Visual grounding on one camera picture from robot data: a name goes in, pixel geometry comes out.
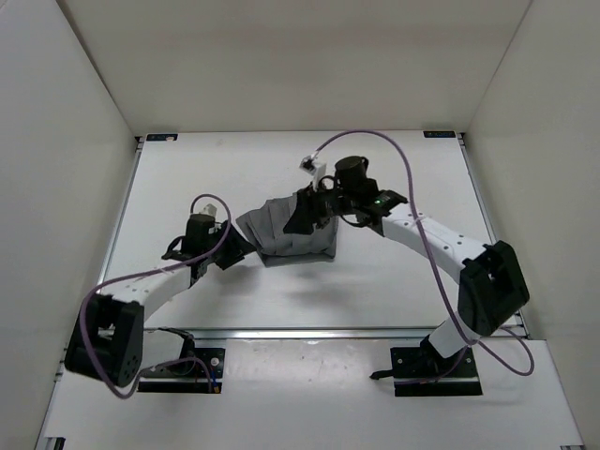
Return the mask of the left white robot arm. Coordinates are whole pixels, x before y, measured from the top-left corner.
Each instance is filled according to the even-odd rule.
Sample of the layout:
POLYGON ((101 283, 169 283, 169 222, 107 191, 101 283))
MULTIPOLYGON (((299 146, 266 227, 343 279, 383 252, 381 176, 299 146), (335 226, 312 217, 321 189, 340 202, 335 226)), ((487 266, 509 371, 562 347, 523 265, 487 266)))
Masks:
POLYGON ((115 387, 134 381, 143 363, 144 322, 205 275, 211 264, 226 270, 256 248, 230 221, 205 213, 189 216, 185 233, 175 237, 161 256, 173 264, 148 275, 117 279, 116 292, 95 291, 84 302, 65 356, 65 369, 115 387))

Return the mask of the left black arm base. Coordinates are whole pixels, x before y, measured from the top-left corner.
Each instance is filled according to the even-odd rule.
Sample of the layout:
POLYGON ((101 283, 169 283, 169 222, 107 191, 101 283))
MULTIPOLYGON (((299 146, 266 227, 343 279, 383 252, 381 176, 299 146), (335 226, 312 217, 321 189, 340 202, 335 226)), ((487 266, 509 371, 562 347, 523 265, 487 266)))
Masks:
POLYGON ((186 330, 160 327, 144 333, 140 393, 218 395, 226 349, 186 330))

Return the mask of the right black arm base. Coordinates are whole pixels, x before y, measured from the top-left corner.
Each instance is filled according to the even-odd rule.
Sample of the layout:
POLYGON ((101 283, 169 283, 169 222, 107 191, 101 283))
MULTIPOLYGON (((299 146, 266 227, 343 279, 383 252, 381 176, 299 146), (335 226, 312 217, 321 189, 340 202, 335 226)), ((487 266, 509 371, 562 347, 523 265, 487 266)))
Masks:
POLYGON ((375 370, 369 378, 373 381, 392 379, 397 398, 483 395, 470 347, 443 358, 426 337, 418 345, 402 344, 391 347, 389 352, 391 367, 375 370))

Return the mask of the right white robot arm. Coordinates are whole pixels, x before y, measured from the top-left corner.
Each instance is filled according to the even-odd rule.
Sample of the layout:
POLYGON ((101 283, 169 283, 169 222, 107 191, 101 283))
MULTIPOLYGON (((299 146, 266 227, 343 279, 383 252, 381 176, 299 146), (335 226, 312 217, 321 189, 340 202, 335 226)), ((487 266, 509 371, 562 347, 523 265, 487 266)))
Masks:
POLYGON ((425 340, 421 367, 442 375, 463 347, 491 336, 530 299, 514 249, 504 241, 493 245, 455 232, 419 212, 404 196, 383 190, 368 177, 365 157, 345 157, 328 176, 315 157, 305 157, 301 168, 313 180, 298 190, 296 207, 285 233, 308 235, 332 218, 353 215, 356 227, 431 258, 458 285, 452 316, 425 340))

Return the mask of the right corner label sticker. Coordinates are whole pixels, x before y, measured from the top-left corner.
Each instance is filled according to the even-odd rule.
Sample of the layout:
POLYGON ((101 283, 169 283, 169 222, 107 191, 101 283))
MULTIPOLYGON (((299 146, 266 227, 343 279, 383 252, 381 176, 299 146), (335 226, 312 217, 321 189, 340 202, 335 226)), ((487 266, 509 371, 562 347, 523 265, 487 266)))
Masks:
POLYGON ((423 135, 426 139, 455 139, 457 136, 452 130, 424 130, 423 135))

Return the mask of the corner label sticker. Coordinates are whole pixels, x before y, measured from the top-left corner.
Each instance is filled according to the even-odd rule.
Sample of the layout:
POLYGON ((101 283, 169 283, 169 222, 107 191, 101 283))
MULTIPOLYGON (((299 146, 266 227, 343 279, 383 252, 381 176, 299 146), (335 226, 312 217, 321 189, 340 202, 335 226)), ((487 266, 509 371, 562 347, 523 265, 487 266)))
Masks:
POLYGON ((147 142, 174 142, 177 139, 177 133, 150 133, 145 137, 147 142))
POLYGON ((455 139, 457 136, 452 130, 424 130, 423 135, 426 139, 455 139))

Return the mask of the left corner label sticker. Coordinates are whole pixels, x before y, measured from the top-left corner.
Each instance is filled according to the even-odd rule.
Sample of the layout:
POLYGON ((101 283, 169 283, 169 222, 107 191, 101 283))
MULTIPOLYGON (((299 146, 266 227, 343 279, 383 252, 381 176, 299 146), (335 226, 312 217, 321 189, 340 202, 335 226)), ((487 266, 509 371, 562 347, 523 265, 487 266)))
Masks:
POLYGON ((147 142, 174 142, 177 139, 177 133, 150 133, 145 137, 147 142))

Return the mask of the aluminium table front rail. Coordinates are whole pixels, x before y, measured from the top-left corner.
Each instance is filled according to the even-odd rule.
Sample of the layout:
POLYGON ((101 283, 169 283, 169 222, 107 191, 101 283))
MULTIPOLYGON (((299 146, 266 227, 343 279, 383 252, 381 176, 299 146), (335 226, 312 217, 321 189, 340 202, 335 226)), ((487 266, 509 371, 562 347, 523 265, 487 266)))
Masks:
POLYGON ((191 328, 202 340, 325 340, 325 339, 421 339, 432 328, 359 327, 359 328, 191 328))

